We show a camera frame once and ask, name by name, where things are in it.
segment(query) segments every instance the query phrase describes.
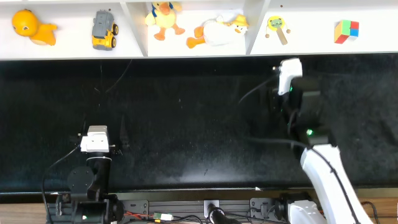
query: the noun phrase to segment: orange beak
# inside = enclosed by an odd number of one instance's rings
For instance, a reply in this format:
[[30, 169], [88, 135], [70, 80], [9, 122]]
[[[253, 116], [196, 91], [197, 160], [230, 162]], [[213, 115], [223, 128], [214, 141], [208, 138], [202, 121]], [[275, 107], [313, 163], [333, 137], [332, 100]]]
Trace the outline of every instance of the orange beak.
[[159, 10], [160, 10], [160, 12], [162, 13], [162, 14], [164, 14], [164, 15], [169, 15], [170, 14], [170, 7], [169, 7], [169, 4], [168, 3], [162, 3], [161, 5], [160, 5], [160, 7], [159, 7]]

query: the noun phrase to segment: blue cube face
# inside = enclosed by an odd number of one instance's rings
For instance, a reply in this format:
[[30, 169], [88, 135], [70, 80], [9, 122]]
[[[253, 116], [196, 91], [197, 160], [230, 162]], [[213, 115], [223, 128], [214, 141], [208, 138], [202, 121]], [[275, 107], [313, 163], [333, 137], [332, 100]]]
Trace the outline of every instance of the blue cube face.
[[351, 29], [349, 31], [349, 35], [353, 37], [359, 37], [359, 30], [358, 29]]

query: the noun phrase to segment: orange plush toy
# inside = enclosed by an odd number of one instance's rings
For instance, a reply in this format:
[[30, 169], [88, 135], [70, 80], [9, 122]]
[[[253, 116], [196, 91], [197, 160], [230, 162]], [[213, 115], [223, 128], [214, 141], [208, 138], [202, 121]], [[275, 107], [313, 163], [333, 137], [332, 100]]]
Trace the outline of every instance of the orange plush toy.
[[12, 18], [12, 26], [14, 26], [17, 34], [29, 37], [35, 44], [55, 45], [55, 37], [52, 31], [56, 30], [57, 26], [41, 23], [30, 10], [24, 9], [15, 13]]

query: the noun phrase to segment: black mat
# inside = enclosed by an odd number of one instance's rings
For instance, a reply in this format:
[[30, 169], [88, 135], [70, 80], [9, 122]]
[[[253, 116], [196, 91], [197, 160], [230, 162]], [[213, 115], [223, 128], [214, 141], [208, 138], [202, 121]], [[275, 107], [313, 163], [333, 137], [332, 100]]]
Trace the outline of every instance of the black mat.
[[[127, 122], [131, 150], [115, 157], [113, 191], [221, 187], [310, 186], [294, 155], [243, 136], [284, 137], [259, 93], [240, 97], [269, 77], [282, 57], [0, 63], [0, 192], [38, 192], [43, 171], [72, 150], [69, 136], [105, 124], [118, 137]], [[324, 117], [356, 186], [398, 183], [397, 56], [301, 57], [319, 79]], [[75, 153], [48, 177], [66, 190], [83, 165]]]

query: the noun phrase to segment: rubik's cube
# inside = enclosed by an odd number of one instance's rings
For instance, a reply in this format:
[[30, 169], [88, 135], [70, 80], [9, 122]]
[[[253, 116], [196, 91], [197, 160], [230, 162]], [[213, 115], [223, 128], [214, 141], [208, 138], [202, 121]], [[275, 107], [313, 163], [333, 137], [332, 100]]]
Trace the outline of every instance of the rubik's cube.
[[359, 22], [340, 21], [335, 28], [335, 43], [342, 44], [347, 39], [356, 39], [359, 35]]

